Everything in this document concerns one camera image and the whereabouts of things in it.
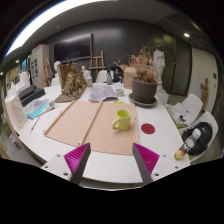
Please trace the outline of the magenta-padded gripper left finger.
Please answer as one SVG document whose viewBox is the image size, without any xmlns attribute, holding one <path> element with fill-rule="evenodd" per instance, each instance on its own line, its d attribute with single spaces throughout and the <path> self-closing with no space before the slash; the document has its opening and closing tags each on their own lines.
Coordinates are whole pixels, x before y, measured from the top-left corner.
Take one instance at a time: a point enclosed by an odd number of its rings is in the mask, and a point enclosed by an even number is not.
<svg viewBox="0 0 224 224">
<path fill-rule="evenodd" d="M 91 153 L 89 143 L 81 145 L 65 155 L 56 154 L 42 169 L 79 185 Z"/>
</svg>

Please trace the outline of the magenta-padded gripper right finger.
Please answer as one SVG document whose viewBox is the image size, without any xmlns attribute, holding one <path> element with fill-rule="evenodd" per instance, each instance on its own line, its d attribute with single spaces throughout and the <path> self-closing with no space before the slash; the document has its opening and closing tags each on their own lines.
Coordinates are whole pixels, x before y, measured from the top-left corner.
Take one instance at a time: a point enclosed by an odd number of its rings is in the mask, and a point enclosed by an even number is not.
<svg viewBox="0 0 224 224">
<path fill-rule="evenodd" d="M 181 166 L 168 155 L 159 155 L 137 143 L 133 144 L 132 153 L 144 185 L 181 169 Z"/>
</svg>

